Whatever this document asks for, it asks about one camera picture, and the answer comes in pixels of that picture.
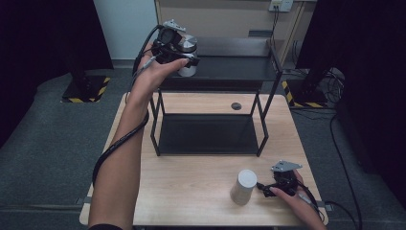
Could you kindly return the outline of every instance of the wooden table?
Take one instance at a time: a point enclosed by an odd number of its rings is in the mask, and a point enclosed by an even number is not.
[[[164,98],[167,112],[248,113],[254,95],[168,93]],[[265,104],[267,95],[260,95],[260,99],[262,104]],[[231,104],[235,102],[242,105],[241,110],[235,111],[231,108]],[[117,128],[123,108],[124,101],[118,109],[106,148]],[[254,116],[258,138],[261,140],[260,121],[255,119],[258,118],[258,114]],[[309,187],[317,200],[321,200],[283,96],[276,95],[269,109],[266,118],[269,139],[260,157],[252,155],[157,156],[149,138],[151,124],[152,121],[149,121],[145,127],[141,186],[134,225],[302,225],[282,200],[277,197],[266,198],[258,189],[252,192],[251,199],[245,206],[236,205],[230,198],[230,191],[241,170],[253,171],[259,183],[272,184],[275,180],[270,167],[280,160],[302,164],[303,168],[299,169],[299,173],[304,178],[304,184]],[[92,193],[93,187],[90,187],[88,196]],[[87,224],[89,209],[90,204],[83,205],[79,217],[82,224]],[[326,217],[325,224],[327,224],[326,211],[325,209],[321,211]]]

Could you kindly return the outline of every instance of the black sleeve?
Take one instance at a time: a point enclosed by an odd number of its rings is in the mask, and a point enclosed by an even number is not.
[[[120,227],[108,224],[108,223],[100,223],[93,225],[89,230],[123,230]]]

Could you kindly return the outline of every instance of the black shelf surface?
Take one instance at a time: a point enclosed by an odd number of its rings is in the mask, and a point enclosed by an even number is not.
[[[249,114],[166,114],[159,142],[161,154],[257,154]]]
[[[270,57],[199,57],[196,74],[167,77],[161,90],[255,91],[264,81],[275,81]]]

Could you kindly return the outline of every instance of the white cup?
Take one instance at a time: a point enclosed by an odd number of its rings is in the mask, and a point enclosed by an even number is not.
[[[236,184],[230,192],[230,197],[238,205],[245,205],[251,198],[251,193],[257,185],[257,176],[250,170],[239,172]]]

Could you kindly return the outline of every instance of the hand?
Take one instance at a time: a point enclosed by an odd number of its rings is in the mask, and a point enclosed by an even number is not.
[[[302,179],[302,176],[299,175],[299,173],[296,170],[294,170],[294,173],[296,175],[296,178],[303,184],[304,181]],[[314,212],[313,207],[311,207],[309,204],[307,204],[304,200],[302,200],[298,196],[298,193],[305,195],[305,191],[302,187],[300,186],[298,187],[296,194],[294,196],[290,196],[286,194],[284,191],[274,187],[271,187],[271,191],[277,197],[283,199],[293,210],[293,213],[296,215],[296,217],[298,217],[304,224],[306,224],[309,229],[312,230],[326,229],[325,225],[320,220],[319,215],[316,212]]]
[[[140,69],[147,61],[149,61],[153,54],[150,51],[152,47],[151,43],[145,48],[144,56],[141,58],[138,69]],[[149,95],[151,96],[159,85],[170,73],[183,68],[188,63],[187,58],[181,58],[174,60],[170,63],[160,64],[157,61],[153,61],[150,66],[145,69],[134,83],[131,93],[138,94],[137,96]]]

